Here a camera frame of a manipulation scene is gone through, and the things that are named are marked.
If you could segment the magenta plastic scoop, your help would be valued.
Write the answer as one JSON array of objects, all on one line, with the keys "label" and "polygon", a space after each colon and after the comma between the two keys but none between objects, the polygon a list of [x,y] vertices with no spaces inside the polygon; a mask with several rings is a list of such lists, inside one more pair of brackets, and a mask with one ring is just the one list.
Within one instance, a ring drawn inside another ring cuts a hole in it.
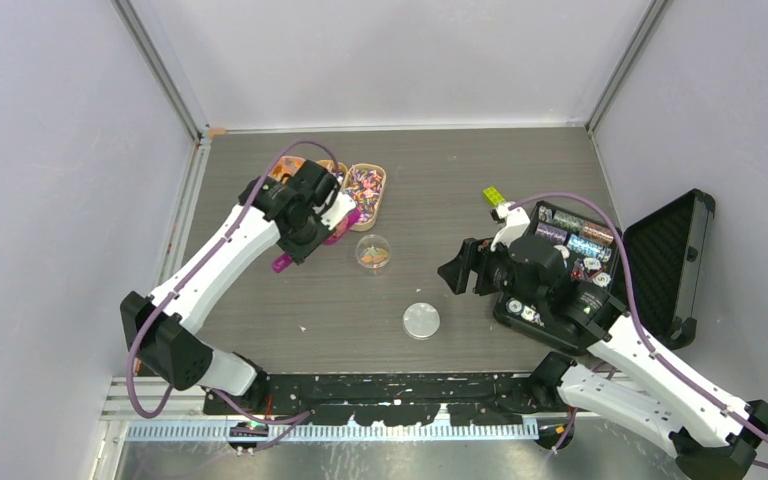
[{"label": "magenta plastic scoop", "polygon": [[[347,231],[350,230],[351,227],[353,227],[360,218],[360,212],[357,209],[353,209],[336,227],[333,234],[328,237],[323,244],[324,245],[333,245],[337,243]],[[272,270],[279,274],[283,270],[285,270],[287,267],[289,267],[291,264],[293,264],[294,261],[290,257],[289,254],[283,253],[281,256],[277,257],[271,264]]]}]

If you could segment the clear plastic jar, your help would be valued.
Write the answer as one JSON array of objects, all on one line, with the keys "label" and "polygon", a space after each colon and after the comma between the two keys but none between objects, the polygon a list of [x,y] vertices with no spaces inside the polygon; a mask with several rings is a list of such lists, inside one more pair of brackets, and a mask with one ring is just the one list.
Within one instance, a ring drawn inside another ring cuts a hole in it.
[{"label": "clear plastic jar", "polygon": [[377,234],[367,234],[360,238],[355,248],[358,265],[370,274],[380,274],[389,265],[393,252],[388,240]]}]

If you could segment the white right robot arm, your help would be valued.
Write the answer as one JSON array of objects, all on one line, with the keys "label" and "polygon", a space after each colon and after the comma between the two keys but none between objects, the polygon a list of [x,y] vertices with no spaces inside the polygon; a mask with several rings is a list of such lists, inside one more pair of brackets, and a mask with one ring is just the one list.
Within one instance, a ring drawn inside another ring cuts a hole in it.
[{"label": "white right robot arm", "polygon": [[544,410],[588,410],[660,447],[690,479],[742,479],[768,433],[768,403],[718,388],[638,330],[606,289],[572,279],[548,241],[468,238],[437,270],[454,294],[477,275],[478,295],[500,295],[502,323],[554,347],[533,371]]}]

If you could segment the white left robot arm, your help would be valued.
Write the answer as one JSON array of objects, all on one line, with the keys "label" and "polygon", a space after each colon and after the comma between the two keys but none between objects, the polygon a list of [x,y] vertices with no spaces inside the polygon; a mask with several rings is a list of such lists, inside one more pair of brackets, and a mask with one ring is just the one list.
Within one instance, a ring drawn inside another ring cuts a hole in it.
[{"label": "white left robot arm", "polygon": [[190,260],[149,294],[129,293],[120,313],[129,356],[176,390],[218,389],[240,412],[258,412],[267,398],[257,367],[197,336],[213,307],[272,247],[301,264],[356,210],[324,166],[305,161],[281,179],[253,180],[227,219]]}]

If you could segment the pink oval candy tray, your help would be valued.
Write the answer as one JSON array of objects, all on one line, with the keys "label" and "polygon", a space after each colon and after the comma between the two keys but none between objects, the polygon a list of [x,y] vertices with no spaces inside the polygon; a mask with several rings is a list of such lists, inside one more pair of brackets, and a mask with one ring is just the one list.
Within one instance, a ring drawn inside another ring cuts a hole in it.
[{"label": "pink oval candy tray", "polygon": [[282,156],[273,166],[269,173],[269,177],[278,182],[285,183],[285,177],[294,176],[305,162],[306,159],[303,157],[290,155]]}]

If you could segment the yellow tray with ball lollipops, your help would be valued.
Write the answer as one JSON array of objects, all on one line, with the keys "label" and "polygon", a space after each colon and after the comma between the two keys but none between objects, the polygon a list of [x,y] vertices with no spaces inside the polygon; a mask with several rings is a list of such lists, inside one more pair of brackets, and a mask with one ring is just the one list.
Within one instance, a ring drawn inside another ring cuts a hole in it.
[{"label": "yellow tray with ball lollipops", "polygon": [[349,170],[349,167],[346,164],[343,162],[335,162],[333,160],[318,160],[317,164],[324,167],[332,176],[334,176],[340,186],[345,184]]}]

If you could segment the yellow-green toy brick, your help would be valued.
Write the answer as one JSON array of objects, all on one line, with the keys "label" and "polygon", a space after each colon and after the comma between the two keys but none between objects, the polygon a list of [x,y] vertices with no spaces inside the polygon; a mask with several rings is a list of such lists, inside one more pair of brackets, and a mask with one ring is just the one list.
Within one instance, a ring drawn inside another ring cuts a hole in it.
[{"label": "yellow-green toy brick", "polygon": [[482,196],[485,199],[485,201],[493,208],[501,204],[504,204],[506,202],[505,197],[494,186],[490,186],[483,189]]}]

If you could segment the tan tray with swirl lollipops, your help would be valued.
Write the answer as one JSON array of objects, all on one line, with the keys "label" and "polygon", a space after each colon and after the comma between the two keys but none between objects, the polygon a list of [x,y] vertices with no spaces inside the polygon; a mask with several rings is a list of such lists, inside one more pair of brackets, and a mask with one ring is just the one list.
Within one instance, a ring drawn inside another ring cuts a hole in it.
[{"label": "tan tray with swirl lollipops", "polygon": [[359,214],[358,220],[351,227],[352,231],[367,231],[375,225],[386,182],[387,173],[381,166],[356,163],[348,169],[343,190],[352,197]]}]

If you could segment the clear round jar lid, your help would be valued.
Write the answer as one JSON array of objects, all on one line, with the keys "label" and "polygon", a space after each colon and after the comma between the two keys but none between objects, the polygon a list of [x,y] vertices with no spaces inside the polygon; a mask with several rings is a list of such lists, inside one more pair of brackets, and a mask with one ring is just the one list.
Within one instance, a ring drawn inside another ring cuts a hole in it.
[{"label": "clear round jar lid", "polygon": [[441,325],[441,318],[433,305],[417,302],[404,311],[402,325],[406,334],[411,338],[425,340],[437,333]]}]

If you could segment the black poker chip case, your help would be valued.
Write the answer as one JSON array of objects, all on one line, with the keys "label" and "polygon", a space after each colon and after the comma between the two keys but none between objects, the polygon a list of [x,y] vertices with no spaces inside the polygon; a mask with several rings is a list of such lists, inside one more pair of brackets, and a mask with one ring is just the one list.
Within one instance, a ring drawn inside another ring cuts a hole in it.
[{"label": "black poker chip case", "polygon": [[607,235],[616,262],[612,293],[623,301],[632,293],[641,324],[670,350],[696,338],[693,308],[715,210],[711,195],[693,189],[626,230]]}]

